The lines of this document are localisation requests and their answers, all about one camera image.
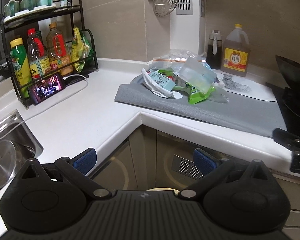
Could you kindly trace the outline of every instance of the gray mat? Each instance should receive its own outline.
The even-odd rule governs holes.
[[[141,82],[142,77],[138,76],[130,84],[120,85],[114,100],[266,137],[272,137],[272,131],[277,127],[287,130],[276,102],[228,92],[227,104],[206,100],[191,105],[188,96],[161,98]]]

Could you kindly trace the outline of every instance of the wok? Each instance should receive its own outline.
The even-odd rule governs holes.
[[[296,93],[300,93],[300,64],[281,56],[275,56],[279,70],[289,85]]]

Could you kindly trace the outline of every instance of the metal mesh strainer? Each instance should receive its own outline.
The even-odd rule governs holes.
[[[170,14],[177,6],[178,0],[154,0],[154,12],[158,16]]]

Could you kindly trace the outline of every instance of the video on phone screen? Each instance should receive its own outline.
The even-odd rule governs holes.
[[[32,90],[31,94],[34,104],[37,104],[43,101],[45,98],[61,90],[62,85],[60,84],[57,75],[53,75],[50,78],[42,80],[38,84],[33,85],[30,89]]]

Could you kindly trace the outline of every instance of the spice rack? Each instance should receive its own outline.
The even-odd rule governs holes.
[[[82,26],[81,31],[83,32],[83,34],[88,33],[89,36],[90,36],[90,37],[88,37],[88,40],[91,41],[91,47],[93,49],[93,54],[86,57],[86,58],[82,58],[78,61],[74,61],[74,62],[71,62],[67,65],[64,65],[61,68],[52,70],[51,72],[41,76],[40,78],[34,79],[31,82],[28,82],[27,84],[20,86],[19,82],[18,82],[18,79],[16,77],[16,74],[14,72],[14,69],[13,69],[13,64],[12,64],[12,60],[11,60],[11,57],[10,57],[10,49],[7,46],[7,41],[6,41],[5,34],[10,32],[10,31],[13,31],[17,28],[20,28],[20,27],[23,27],[25,25],[35,23],[35,22],[38,22],[38,21],[41,21],[41,20],[46,20],[46,19],[49,19],[49,18],[54,18],[54,17],[58,17],[58,16],[63,16],[63,15],[70,15],[72,36],[74,36],[74,32],[73,32],[73,28],[74,28],[73,14],[77,13],[77,12],[80,12],[81,26]],[[98,61],[97,61],[96,48],[95,48],[95,44],[94,44],[93,35],[92,35],[92,32],[89,29],[86,29],[85,26],[84,26],[82,0],[79,0],[79,5],[65,6],[65,7],[61,7],[61,8],[57,7],[54,11],[41,11],[41,12],[38,12],[38,13],[35,13],[35,14],[31,14],[31,15],[22,17],[22,18],[11,20],[7,23],[4,23],[3,20],[4,20],[4,18],[2,16],[2,14],[0,14],[1,36],[2,36],[2,41],[3,41],[4,54],[5,54],[5,57],[7,59],[8,68],[11,72],[11,80],[12,80],[14,90],[16,92],[16,95],[17,95],[19,101],[25,106],[26,109],[28,109],[29,106],[32,105],[32,101],[31,101],[30,98],[25,98],[24,97],[23,93],[21,92],[22,88],[29,87],[29,86],[33,85],[34,83],[37,83],[40,80],[46,78],[47,76],[50,76],[51,74],[53,74],[55,72],[59,72],[63,68],[66,68],[66,67],[68,67],[72,64],[75,64],[75,63],[78,63],[78,62],[81,62],[81,61],[84,61],[84,60],[86,60],[86,64],[85,64],[83,70],[80,72],[80,74],[89,74],[93,71],[98,70]]]

